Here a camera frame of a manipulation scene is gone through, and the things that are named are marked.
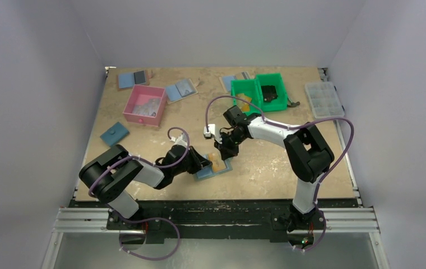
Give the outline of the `green card holder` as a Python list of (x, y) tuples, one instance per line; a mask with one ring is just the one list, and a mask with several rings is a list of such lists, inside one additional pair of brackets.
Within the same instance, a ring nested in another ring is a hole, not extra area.
[(233, 170), (230, 160), (222, 160), (221, 156), (217, 153), (209, 153), (204, 155), (204, 157), (210, 161), (211, 164), (193, 175), (195, 181), (209, 179)]

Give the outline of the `orange and white credit card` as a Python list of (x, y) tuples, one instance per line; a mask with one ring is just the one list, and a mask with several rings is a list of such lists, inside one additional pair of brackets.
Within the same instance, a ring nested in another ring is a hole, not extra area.
[(214, 173), (222, 172), (228, 168), (225, 161), (221, 159), (221, 156), (217, 154), (211, 154), (209, 158), (212, 163), (211, 169)]

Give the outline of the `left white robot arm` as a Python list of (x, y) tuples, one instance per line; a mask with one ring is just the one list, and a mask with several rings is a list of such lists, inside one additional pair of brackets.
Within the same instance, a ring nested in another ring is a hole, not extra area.
[(132, 181), (163, 189), (182, 173), (196, 174), (212, 162), (200, 155), (193, 146), (174, 145), (164, 157), (152, 164), (131, 156), (121, 145), (115, 145), (86, 164), (79, 179), (89, 188), (89, 195), (120, 214), (128, 229), (142, 224), (143, 208), (126, 191)]

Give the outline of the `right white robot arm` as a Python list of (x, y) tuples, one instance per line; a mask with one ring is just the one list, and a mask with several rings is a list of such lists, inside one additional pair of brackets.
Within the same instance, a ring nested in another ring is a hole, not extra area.
[(239, 145), (246, 139), (263, 140), (282, 147), (298, 178), (290, 215), (285, 220), (288, 231), (310, 226), (317, 212), (320, 181), (335, 159), (318, 128), (312, 123), (303, 126), (280, 123), (260, 113), (246, 115), (236, 105), (223, 116), (229, 127), (217, 128), (214, 124), (207, 124), (203, 129), (204, 138), (214, 139), (214, 146), (223, 160), (236, 157)]

